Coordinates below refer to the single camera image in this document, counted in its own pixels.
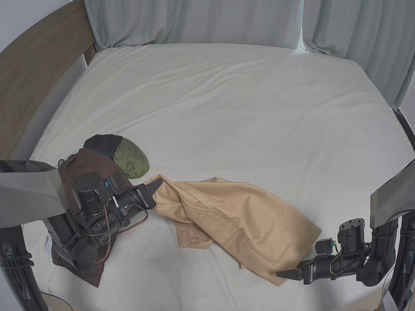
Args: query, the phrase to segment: wall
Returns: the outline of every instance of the wall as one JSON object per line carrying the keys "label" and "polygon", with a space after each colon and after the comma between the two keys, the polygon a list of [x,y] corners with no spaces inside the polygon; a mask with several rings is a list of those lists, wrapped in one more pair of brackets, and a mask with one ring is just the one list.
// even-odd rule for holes
{"label": "wall", "polygon": [[[33,24],[69,3],[71,0],[0,0],[0,51],[6,48],[20,34],[30,28]],[[78,62],[77,70],[81,70],[81,61]],[[61,84],[58,92],[61,96],[65,95],[68,87],[74,80],[68,80]],[[36,135],[42,134],[43,130],[38,130]],[[7,311],[21,310],[12,292],[10,291],[3,274],[0,274],[0,303],[1,309]]]}
{"label": "wall", "polygon": [[415,77],[412,77],[399,109],[415,133]]}

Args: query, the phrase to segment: headboard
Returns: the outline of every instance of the headboard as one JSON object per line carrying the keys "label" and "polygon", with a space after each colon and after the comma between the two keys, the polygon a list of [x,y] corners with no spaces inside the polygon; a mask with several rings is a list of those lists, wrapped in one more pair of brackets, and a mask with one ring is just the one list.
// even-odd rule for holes
{"label": "headboard", "polygon": [[10,159],[31,118],[84,54],[96,53],[83,0],[49,14],[0,53],[0,159]]}

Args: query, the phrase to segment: gray curtain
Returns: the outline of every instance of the gray curtain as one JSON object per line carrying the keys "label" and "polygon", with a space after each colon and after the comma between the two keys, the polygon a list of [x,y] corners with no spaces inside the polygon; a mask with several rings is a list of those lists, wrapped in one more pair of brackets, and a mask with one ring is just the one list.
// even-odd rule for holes
{"label": "gray curtain", "polygon": [[415,67],[415,0],[304,0],[303,42],[356,61],[397,109]]}
{"label": "gray curtain", "polygon": [[99,50],[159,43],[295,49],[303,0],[84,0]]}

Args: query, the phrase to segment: mattress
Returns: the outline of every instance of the mattress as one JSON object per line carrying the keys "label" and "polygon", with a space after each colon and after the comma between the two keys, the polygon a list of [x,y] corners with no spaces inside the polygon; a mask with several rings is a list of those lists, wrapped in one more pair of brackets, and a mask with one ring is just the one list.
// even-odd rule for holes
{"label": "mattress", "polygon": [[[257,185],[336,239],[366,220],[369,197],[414,153],[353,61],[238,44],[161,44],[99,52],[65,98],[32,159],[57,166],[96,133],[122,135],[173,181],[214,176]],[[24,226],[39,287],[86,310],[335,310],[373,291],[355,277],[273,286],[219,245],[181,249],[174,222],[117,238],[99,288],[52,264],[47,231]],[[306,258],[315,256],[311,250]]]}

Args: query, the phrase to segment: black fabric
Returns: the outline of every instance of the black fabric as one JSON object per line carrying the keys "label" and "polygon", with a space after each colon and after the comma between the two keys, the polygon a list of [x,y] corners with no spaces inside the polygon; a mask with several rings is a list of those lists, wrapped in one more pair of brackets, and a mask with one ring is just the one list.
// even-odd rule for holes
{"label": "black fabric", "polygon": [[122,136],[118,135],[95,135],[88,138],[83,147],[98,151],[114,160],[114,154]]}

